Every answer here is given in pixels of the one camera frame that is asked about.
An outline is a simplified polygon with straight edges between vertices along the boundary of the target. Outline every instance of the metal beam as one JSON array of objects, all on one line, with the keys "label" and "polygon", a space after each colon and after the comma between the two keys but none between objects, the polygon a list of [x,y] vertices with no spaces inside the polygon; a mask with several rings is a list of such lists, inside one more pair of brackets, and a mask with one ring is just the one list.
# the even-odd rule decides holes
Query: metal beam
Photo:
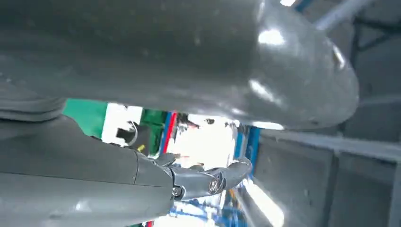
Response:
[{"label": "metal beam", "polygon": [[388,227],[400,227],[401,225],[401,165],[397,164],[392,186],[391,206],[389,212]]},{"label": "metal beam", "polygon": [[382,160],[401,161],[401,146],[396,143],[358,140],[295,131],[263,130],[261,136],[295,141],[310,146]]},{"label": "metal beam", "polygon": [[330,31],[336,25],[353,17],[373,0],[344,0],[315,22],[318,30]]}]

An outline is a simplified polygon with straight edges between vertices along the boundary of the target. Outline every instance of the screw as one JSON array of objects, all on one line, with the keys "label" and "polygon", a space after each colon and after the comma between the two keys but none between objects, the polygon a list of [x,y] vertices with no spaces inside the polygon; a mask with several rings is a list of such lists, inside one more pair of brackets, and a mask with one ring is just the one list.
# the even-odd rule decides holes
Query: screw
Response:
[{"label": "screw", "polygon": [[180,196],[182,191],[183,190],[180,187],[174,187],[173,188],[173,196]]},{"label": "screw", "polygon": [[213,179],[210,183],[209,183],[209,192],[210,193],[216,193],[218,190],[218,182],[216,179]]}]

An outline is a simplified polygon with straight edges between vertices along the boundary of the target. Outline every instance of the robotic hand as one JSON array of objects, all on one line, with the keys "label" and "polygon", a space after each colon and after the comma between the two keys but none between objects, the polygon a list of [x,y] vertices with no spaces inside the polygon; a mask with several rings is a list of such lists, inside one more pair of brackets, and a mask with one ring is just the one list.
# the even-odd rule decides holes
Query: robotic hand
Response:
[{"label": "robotic hand", "polygon": [[252,170],[246,158],[233,161],[227,168],[213,168],[205,171],[201,166],[180,168],[172,166],[174,154],[163,154],[154,160],[166,171],[171,171],[174,200],[189,200],[221,193],[237,186]]}]

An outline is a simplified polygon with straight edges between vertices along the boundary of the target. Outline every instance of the gray casing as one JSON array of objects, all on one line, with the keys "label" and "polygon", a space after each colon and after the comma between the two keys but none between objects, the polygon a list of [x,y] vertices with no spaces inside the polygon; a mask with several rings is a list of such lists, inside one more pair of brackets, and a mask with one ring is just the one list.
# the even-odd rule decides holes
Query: gray casing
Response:
[{"label": "gray casing", "polygon": [[0,121],[2,227],[123,227],[165,215],[171,176],[65,116]]}]

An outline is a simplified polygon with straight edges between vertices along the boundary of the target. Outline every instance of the red stripe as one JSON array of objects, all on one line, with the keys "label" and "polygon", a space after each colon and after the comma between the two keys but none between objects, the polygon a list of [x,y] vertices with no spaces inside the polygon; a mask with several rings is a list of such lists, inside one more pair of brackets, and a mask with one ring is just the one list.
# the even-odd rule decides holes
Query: red stripe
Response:
[{"label": "red stripe", "polygon": [[174,125],[175,125],[176,118],[177,118],[177,113],[174,112],[171,115],[170,125],[168,126],[166,140],[165,140],[164,146],[163,146],[163,154],[167,153],[168,142],[170,141],[171,134],[173,133],[173,128],[174,128]]}]

